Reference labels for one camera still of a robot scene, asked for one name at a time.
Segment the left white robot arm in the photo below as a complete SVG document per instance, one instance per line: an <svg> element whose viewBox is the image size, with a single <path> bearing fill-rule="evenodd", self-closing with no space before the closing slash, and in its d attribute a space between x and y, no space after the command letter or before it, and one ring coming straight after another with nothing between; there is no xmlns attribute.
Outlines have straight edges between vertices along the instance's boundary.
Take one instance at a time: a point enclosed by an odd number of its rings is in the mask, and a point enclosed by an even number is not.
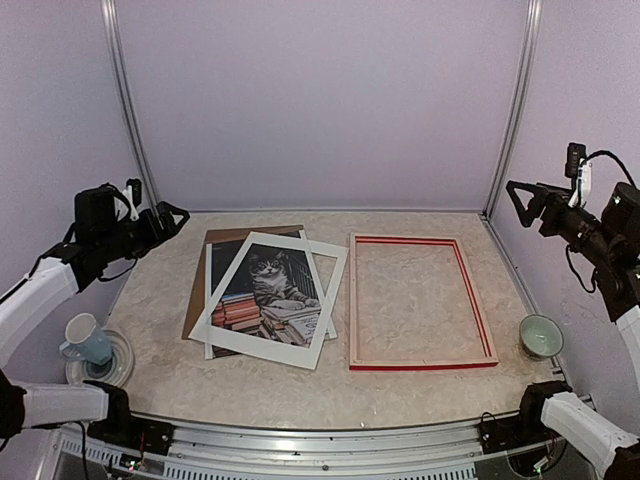
<svg viewBox="0 0 640 480"><path fill-rule="evenodd" d="M124 189L110 183L84 190L74 198L74 222L62 241L41 254L31 270L1 297L1 362L60 305L93 282L108 282L104 272L119 260L137 262L174 238L190 218L188 211L166 201L141 208L138 179ZM14 383L1 378L1 438L8 441L25 429L66 423L99 423L121 445L140 434L130 414L128 396L100 381L79 385Z"/></svg>

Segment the red wooden picture frame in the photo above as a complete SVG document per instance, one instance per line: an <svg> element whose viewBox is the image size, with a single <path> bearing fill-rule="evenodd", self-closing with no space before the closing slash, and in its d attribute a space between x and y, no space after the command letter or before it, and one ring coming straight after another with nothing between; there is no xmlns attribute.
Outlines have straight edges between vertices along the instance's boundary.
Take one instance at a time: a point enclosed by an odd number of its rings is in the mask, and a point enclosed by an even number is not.
<svg viewBox="0 0 640 480"><path fill-rule="evenodd" d="M498 363L457 238L351 235L350 370L444 371Z"/></svg>

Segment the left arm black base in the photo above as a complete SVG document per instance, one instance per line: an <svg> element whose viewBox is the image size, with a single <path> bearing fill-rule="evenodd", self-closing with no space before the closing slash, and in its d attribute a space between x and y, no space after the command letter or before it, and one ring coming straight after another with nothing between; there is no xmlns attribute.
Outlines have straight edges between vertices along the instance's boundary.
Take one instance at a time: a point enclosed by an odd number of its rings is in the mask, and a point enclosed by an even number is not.
<svg viewBox="0 0 640 480"><path fill-rule="evenodd" d="M133 416L119 425L108 420L92 422L88 436L141 454L167 455L174 430L170 423Z"/></svg>

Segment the brown backing board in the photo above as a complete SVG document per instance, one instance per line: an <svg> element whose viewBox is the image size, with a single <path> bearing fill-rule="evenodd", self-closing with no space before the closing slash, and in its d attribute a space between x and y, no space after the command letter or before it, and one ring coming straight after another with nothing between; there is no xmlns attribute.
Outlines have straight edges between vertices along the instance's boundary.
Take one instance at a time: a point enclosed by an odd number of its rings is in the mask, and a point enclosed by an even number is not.
<svg viewBox="0 0 640 480"><path fill-rule="evenodd" d="M205 305L205 270L206 270L206 247L208 245L226 243L230 241L244 241L250 232L268 233L274 235L291 234L304 229L302 224L280 225L267 227L248 227L235 229L208 230L204 237L200 257L196 269L191 295L187 306L186 317L183 325L182 340L188 340L189 334L195 326L199 315Z"/></svg>

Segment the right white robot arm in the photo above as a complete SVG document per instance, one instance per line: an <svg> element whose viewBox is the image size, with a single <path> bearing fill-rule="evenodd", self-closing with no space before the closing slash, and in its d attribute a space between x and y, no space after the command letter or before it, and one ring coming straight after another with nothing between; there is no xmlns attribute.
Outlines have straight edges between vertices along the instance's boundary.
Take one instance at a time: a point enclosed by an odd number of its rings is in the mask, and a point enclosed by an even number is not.
<svg viewBox="0 0 640 480"><path fill-rule="evenodd" d="M639 362L639 190L619 182L600 217L570 203L566 188L510 181L506 186L520 223L540 220L544 237L558 236L594 268L593 283L631 356ZM592 410L568 386L545 382L528 387L511 426L523 444L548 429L563 437L601 479L639 476L639 438Z"/></svg>

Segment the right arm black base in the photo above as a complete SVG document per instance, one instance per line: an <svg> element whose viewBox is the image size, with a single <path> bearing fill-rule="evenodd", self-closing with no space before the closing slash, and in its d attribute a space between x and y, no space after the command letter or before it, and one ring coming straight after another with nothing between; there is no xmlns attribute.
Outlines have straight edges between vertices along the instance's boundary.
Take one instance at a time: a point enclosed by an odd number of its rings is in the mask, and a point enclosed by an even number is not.
<svg viewBox="0 0 640 480"><path fill-rule="evenodd" d="M477 425L484 455L514 450L537 443L557 443L557 435L540 422L523 420L520 414L497 418L484 412Z"/></svg>

